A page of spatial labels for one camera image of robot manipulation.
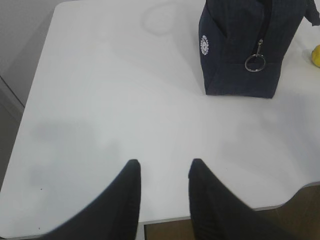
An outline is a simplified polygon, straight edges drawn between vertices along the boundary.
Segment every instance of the table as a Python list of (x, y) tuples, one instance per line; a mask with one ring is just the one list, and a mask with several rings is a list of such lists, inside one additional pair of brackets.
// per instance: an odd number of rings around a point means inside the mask
[(55, 9), (0, 193), (0, 236), (54, 229), (129, 159), (142, 167), (140, 222), (189, 216), (194, 158), (255, 209), (320, 181), (320, 69), (309, 59), (320, 28), (303, 20), (274, 99), (206, 96), (204, 2)]

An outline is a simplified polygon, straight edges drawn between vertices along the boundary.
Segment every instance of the navy bag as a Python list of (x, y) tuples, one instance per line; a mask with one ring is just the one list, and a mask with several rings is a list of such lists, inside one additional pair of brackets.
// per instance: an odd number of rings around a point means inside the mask
[(271, 99), (304, 16), (320, 25), (314, 0), (207, 0), (199, 22), (206, 94)]

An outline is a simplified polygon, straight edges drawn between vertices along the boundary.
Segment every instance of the floor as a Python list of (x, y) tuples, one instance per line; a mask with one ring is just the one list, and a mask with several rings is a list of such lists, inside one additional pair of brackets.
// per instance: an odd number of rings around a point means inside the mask
[[(320, 239), (320, 186), (301, 189), (285, 205), (258, 212), (304, 240)], [(195, 240), (190, 220), (149, 224), (145, 240)]]

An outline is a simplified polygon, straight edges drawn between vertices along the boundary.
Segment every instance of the white wall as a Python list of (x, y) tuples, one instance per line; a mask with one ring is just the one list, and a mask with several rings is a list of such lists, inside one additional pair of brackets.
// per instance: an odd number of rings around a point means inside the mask
[(26, 104), (55, 6), (69, 0), (0, 0), (0, 74)]

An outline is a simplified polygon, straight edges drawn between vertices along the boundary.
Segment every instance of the zipper pull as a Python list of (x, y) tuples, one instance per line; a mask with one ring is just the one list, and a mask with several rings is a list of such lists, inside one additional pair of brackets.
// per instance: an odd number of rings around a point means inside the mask
[(260, 54), (260, 50), (261, 50), (261, 46), (264, 43), (264, 41), (262, 39), (259, 40), (258, 42), (258, 51), (256, 52), (256, 57), (258, 57)]
[[(257, 72), (260, 72), (262, 71), (263, 69), (265, 69), (266, 67), (266, 59), (265, 59), (265, 56), (263, 56), (262, 54), (260, 54), (260, 50), (261, 50), (261, 46), (262, 44), (264, 43), (264, 41), (262, 39), (259, 40), (258, 42), (258, 50), (256, 51), (256, 54), (254, 55), (251, 55), (250, 57), (248, 57), (244, 63), (244, 66), (245, 66), (245, 69), (247, 69), (249, 72), (252, 72), (252, 73), (257, 73)], [(257, 69), (251, 69), (249, 66), (248, 66), (248, 63), (251, 59), (262, 59), (262, 66), (260, 68), (257, 68)]]

